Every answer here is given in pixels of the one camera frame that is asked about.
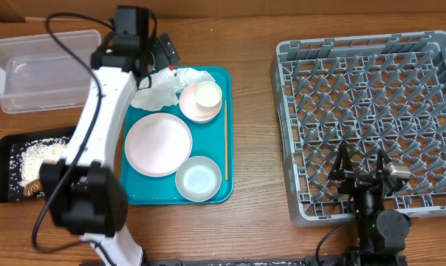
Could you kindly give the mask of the large pink plate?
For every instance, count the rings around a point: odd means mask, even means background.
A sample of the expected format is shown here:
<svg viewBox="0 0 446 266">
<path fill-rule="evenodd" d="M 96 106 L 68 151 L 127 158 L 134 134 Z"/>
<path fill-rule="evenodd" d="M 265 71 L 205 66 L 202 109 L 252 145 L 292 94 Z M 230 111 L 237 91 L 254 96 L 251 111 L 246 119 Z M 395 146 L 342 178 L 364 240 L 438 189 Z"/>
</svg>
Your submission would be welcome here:
<svg viewBox="0 0 446 266">
<path fill-rule="evenodd" d="M 190 157 L 193 138 L 183 120 L 168 113 L 139 119 L 128 131 L 124 151 L 137 172 L 149 177 L 174 173 Z"/>
</svg>

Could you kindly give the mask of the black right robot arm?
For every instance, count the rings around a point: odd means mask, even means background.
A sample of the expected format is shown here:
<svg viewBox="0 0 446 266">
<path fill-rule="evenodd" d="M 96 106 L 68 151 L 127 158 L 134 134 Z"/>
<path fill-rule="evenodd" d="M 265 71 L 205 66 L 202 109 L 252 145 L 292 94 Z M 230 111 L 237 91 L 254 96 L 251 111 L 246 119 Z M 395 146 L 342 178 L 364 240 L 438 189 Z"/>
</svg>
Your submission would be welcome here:
<svg viewBox="0 0 446 266">
<path fill-rule="evenodd" d="M 354 205 L 349 210 L 357 227 L 357 248 L 349 248 L 333 265 L 406 265 L 399 252 L 405 249 L 405 239 L 411 218 L 384 206 L 384 199 L 407 185 L 411 171 L 395 164 L 386 151 L 377 152 L 374 173 L 354 171 L 344 143 L 338 146 L 337 157 L 329 179 L 339 181 L 337 191 L 347 194 Z"/>
</svg>

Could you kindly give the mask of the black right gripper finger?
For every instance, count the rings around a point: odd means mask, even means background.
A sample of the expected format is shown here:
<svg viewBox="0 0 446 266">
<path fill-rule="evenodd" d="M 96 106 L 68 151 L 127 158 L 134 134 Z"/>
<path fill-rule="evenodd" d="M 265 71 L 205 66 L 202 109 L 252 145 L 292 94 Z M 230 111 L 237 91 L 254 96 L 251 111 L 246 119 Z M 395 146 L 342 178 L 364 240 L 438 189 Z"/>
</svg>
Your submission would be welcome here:
<svg viewBox="0 0 446 266">
<path fill-rule="evenodd" d="M 346 148 L 345 143 L 341 143 L 338 146 L 337 157 L 334 161 L 331 171 L 329 172 L 329 180 L 344 181 L 347 180 L 348 174 L 353 173 L 353 166 L 351 159 Z"/>
<path fill-rule="evenodd" d="M 385 177 L 391 174 L 389 163 L 391 158 L 385 150 L 380 149 L 377 152 L 376 177 Z"/>
</svg>

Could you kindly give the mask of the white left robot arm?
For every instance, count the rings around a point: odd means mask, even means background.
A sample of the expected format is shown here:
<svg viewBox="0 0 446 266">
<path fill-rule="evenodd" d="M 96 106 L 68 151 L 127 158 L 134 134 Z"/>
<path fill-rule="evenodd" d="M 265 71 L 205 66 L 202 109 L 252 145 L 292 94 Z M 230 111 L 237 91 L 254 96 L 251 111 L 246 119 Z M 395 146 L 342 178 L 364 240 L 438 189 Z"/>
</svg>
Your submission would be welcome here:
<svg viewBox="0 0 446 266">
<path fill-rule="evenodd" d="M 46 204 L 32 230 L 38 244 L 50 214 L 58 227 L 93 247 L 104 265 L 146 265 L 148 258 L 126 227 L 128 197 L 114 176 L 114 155 L 128 106 L 140 81 L 179 61 L 168 35 L 157 35 L 157 18 L 145 7 L 120 5 L 109 34 L 78 63 L 91 75 L 89 94 L 75 131 L 58 162 L 42 163 L 39 178 Z"/>
</svg>

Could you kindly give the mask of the white rice pile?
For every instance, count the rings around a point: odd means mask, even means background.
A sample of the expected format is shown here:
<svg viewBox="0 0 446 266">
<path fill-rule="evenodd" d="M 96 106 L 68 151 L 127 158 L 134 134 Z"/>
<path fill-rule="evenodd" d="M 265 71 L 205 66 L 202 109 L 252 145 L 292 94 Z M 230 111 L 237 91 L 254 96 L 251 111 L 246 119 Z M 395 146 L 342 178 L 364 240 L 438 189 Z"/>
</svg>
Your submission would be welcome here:
<svg viewBox="0 0 446 266">
<path fill-rule="evenodd" d="M 18 190 L 36 181 L 41 164 L 56 163 L 68 143 L 69 137 L 50 137 L 13 144 L 9 162 L 10 186 Z"/>
</svg>

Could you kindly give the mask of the white napkin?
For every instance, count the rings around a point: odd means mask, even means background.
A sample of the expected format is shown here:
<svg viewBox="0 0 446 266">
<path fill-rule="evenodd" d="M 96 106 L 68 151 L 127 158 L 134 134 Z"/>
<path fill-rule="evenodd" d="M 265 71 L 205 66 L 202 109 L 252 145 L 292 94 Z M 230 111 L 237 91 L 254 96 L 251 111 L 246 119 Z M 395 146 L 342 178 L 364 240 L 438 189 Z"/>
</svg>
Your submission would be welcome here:
<svg viewBox="0 0 446 266">
<path fill-rule="evenodd" d="M 203 81 L 215 81 L 215 79 L 207 71 L 190 67 L 165 68 L 140 82 L 131 106 L 151 112 L 159 111 L 166 106 L 175 106 L 179 103 L 178 93 L 192 84 Z"/>
</svg>

